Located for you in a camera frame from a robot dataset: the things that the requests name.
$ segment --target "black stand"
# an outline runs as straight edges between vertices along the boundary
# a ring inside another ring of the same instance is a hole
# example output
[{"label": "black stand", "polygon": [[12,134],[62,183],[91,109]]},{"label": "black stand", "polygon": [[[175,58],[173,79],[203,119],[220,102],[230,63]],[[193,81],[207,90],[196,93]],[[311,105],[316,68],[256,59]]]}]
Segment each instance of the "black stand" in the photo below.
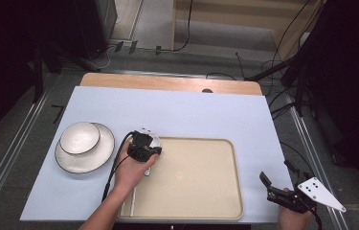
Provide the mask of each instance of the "black stand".
[{"label": "black stand", "polygon": [[44,91],[43,79],[42,79],[42,60],[48,66],[48,69],[51,73],[60,73],[62,69],[62,64],[57,58],[56,54],[60,54],[71,61],[76,65],[80,66],[82,69],[88,72],[99,72],[100,69],[95,69],[92,66],[88,65],[84,61],[80,60],[78,57],[72,55],[68,51],[56,46],[53,43],[49,42],[38,42],[34,50],[34,86],[35,86],[35,95],[33,103],[36,103],[38,99],[42,96]]},{"label": "black stand", "polygon": [[299,62],[299,57],[301,56],[301,53],[297,53],[295,56],[291,57],[290,59],[268,69],[263,71],[260,74],[257,74],[251,78],[248,79],[248,81],[259,81],[261,79],[264,79],[286,67],[289,67],[286,70],[286,73],[283,75],[283,78],[281,79],[281,83],[283,86],[289,86],[293,83],[293,81],[298,78],[298,89],[296,91],[296,101],[295,101],[295,108],[298,111],[299,116],[302,115],[302,101],[303,101],[303,92],[304,92],[304,83],[306,82],[306,67],[302,67]]}]

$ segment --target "metal rail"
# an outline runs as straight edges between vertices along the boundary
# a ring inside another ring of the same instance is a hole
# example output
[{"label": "metal rail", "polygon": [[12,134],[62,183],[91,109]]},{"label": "metal rail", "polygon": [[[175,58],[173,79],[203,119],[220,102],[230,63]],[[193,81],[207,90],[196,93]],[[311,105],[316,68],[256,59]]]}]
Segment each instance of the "metal rail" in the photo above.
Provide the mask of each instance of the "metal rail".
[{"label": "metal rail", "polygon": [[[49,78],[49,85],[52,86],[54,79]],[[42,106],[45,104],[45,101],[48,97],[48,91],[50,87],[44,91],[41,98],[34,103],[30,111],[28,112],[26,118],[24,119],[20,129],[18,129],[15,134],[14,139],[12,140],[8,150],[6,151],[1,163],[0,163],[0,190],[3,187],[4,182],[6,181],[7,176],[9,175],[12,166],[14,165],[19,152],[21,151],[27,137],[30,134],[30,131],[38,117]]]},{"label": "metal rail", "polygon": [[[293,102],[290,96],[287,96],[286,100],[288,103]],[[322,166],[319,155],[317,154],[314,144],[311,141],[310,135],[307,131],[303,117],[299,116],[298,112],[294,107],[291,108],[291,113],[292,113],[293,121],[295,122],[296,128],[299,132],[299,135],[301,136],[304,149],[307,153],[308,160],[313,168],[314,173],[320,179],[320,181],[322,181],[325,187],[334,195],[334,192],[325,174],[325,169]],[[327,207],[327,210],[330,214],[335,229],[339,229],[339,230],[349,229],[346,218],[344,217],[344,214],[342,212],[334,210],[333,208],[330,207]]]}]

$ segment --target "gray floor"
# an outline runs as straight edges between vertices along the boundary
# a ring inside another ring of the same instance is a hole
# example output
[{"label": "gray floor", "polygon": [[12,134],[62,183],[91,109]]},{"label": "gray floor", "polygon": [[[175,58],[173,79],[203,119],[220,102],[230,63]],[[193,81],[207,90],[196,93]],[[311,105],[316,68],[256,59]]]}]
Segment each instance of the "gray floor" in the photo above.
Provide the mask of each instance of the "gray floor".
[{"label": "gray floor", "polygon": [[[206,75],[209,73],[221,72],[232,75],[239,81],[242,80],[236,56],[220,54],[220,47],[216,45],[214,45],[215,49],[208,54],[202,51],[203,47],[200,48],[196,46],[196,43],[191,42],[191,45],[187,47],[187,52],[162,53],[158,56],[154,51],[149,50],[137,49],[133,54],[129,54],[128,48],[123,48],[118,53],[115,53],[114,50],[111,49],[108,55],[103,54],[92,62],[98,66],[105,66],[109,62],[109,64],[101,70],[104,73],[140,71],[198,75],[199,78],[206,78]],[[265,47],[248,47],[248,49],[250,48],[251,50],[255,50],[255,52],[240,53],[242,54],[241,62],[245,77],[251,77],[261,72],[261,65],[264,64],[264,61],[272,59],[275,44],[267,42]],[[85,71],[66,59],[63,59],[63,64],[64,68],[60,75],[51,75],[46,79],[46,81],[55,79],[55,82],[53,86],[49,88],[46,102],[0,191],[0,229],[77,229],[81,225],[79,222],[44,223],[19,221],[28,193],[34,184],[57,129],[58,122],[54,123],[54,120],[56,119],[59,109],[52,107],[52,105],[66,105],[74,86],[79,85],[85,73]],[[264,69],[268,67],[270,67],[270,63],[266,63],[263,66]],[[274,80],[265,79],[259,82],[263,94],[267,95],[268,102],[271,102],[271,100],[282,91],[279,82],[280,77],[281,73],[277,73]],[[209,78],[230,80],[226,77],[210,76]],[[292,96],[294,95],[293,91],[294,89],[292,88],[290,90]],[[33,95],[33,90],[29,90],[0,123],[0,162],[31,107]],[[287,104],[286,97],[287,94],[282,94],[282,96],[272,104],[270,107],[271,110]],[[326,176],[335,195],[348,208],[346,219],[349,229],[359,229],[359,171],[352,168],[340,168],[332,163],[330,148],[316,121],[311,118],[311,111],[308,106],[303,108],[303,120],[307,125],[310,137],[319,153],[322,166],[325,169]],[[291,110],[288,110],[279,116],[279,118],[275,119],[274,125],[280,141],[290,145],[303,156],[306,156],[302,139],[291,115]],[[287,146],[282,146],[282,149],[285,158],[289,159],[302,170],[309,171],[309,168],[297,153]],[[334,224],[325,206],[319,206],[319,215],[322,218],[324,229],[338,229],[334,228]],[[276,224],[253,225],[252,229],[276,229]],[[314,220],[307,229],[317,229]]]}]

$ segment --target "white plate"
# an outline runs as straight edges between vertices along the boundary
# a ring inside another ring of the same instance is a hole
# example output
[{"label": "white plate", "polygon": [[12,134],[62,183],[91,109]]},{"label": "white plate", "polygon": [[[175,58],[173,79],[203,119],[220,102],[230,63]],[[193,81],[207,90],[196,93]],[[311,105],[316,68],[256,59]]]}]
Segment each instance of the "white plate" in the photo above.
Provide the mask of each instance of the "white plate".
[{"label": "white plate", "polygon": [[95,125],[101,134],[97,147],[82,154],[69,154],[56,145],[55,157],[58,165],[69,173],[89,173],[102,166],[111,156],[114,149],[113,133],[106,126]]},{"label": "white plate", "polygon": [[92,123],[75,123],[60,136],[59,144],[68,153],[81,154],[91,150],[100,140],[99,129]]}]

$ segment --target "floor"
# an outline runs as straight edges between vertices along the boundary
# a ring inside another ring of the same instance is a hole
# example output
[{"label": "floor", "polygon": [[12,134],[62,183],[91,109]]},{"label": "floor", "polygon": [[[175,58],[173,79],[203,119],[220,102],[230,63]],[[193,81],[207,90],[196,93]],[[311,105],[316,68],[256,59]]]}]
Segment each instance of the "floor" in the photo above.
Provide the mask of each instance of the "floor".
[{"label": "floor", "polygon": [[[150,9],[150,5],[146,5],[149,1],[144,1],[143,9]],[[134,53],[129,52],[129,47],[123,47],[119,52],[110,49],[99,58],[92,61],[98,66],[105,66],[101,69],[104,73],[125,72],[132,73],[137,71],[141,73],[158,73],[158,74],[175,74],[175,75],[192,75],[193,77],[206,78],[209,73],[220,72],[231,75],[237,80],[242,80],[242,72],[245,77],[252,77],[258,74],[262,69],[271,66],[271,62],[265,62],[273,58],[276,44],[271,42],[270,33],[265,30],[255,30],[252,28],[226,28],[230,32],[246,33],[242,37],[248,37],[249,42],[238,43],[244,45],[237,48],[229,45],[217,45],[217,41],[221,40],[221,44],[228,40],[226,35],[212,38],[208,36],[206,40],[211,39],[210,47],[198,45],[199,41],[204,39],[204,34],[216,34],[212,27],[204,28],[203,25],[195,25],[195,38],[191,39],[190,44],[186,47],[186,52],[181,53],[162,53],[157,55],[155,51],[146,49],[136,49]],[[241,56],[240,65],[235,51]],[[52,142],[58,121],[56,117],[59,113],[58,105],[66,105],[69,97],[76,85],[84,75],[85,71],[81,70],[74,63],[67,59],[62,59],[64,68],[60,75],[46,75],[46,89],[48,94],[43,102],[34,125],[31,127],[30,134],[26,137],[21,146],[18,157],[9,171],[7,179],[0,190],[0,229],[78,229],[80,222],[22,222],[19,221],[20,214],[24,208],[28,198],[29,191],[34,184],[34,180],[39,173],[40,166],[47,154],[48,147]],[[280,108],[293,100],[294,88],[287,92],[283,90],[279,79],[282,72],[278,72],[271,78],[260,80],[263,94],[267,97],[271,110]],[[209,78],[229,80],[224,75],[209,76]],[[34,90],[31,89],[18,101],[17,105],[8,113],[8,115],[0,123],[0,162],[6,155],[17,130],[23,125],[24,118],[29,114],[31,109],[31,101],[34,96]],[[280,141],[286,145],[281,145],[286,159],[293,162],[298,168],[304,171],[310,171],[313,168],[310,160],[310,149],[303,144],[302,135],[296,125],[296,116],[294,109],[282,110],[280,113],[274,114],[274,125],[279,135]],[[298,119],[303,122],[310,142],[314,146],[314,150],[321,162],[321,168],[325,172],[326,180],[329,182],[330,189],[336,197],[345,205],[348,211],[344,214],[347,226],[338,226],[333,222],[329,210],[324,205],[319,205],[319,215],[323,221],[324,229],[359,229],[359,171],[354,168],[340,168],[333,164],[330,157],[330,147],[324,138],[320,127],[315,119],[311,116],[309,106],[303,108],[303,117]],[[309,162],[310,167],[304,162],[303,158]],[[167,229],[169,226],[159,226],[158,229]],[[191,229],[190,226],[178,226],[184,229]],[[247,226],[226,226],[222,229],[248,229]],[[276,224],[257,224],[252,229],[276,229]],[[315,221],[311,221],[307,229],[317,229]]]},{"label": "floor", "polygon": [[142,0],[116,0],[117,20],[112,39],[130,41],[137,26],[142,9]]}]

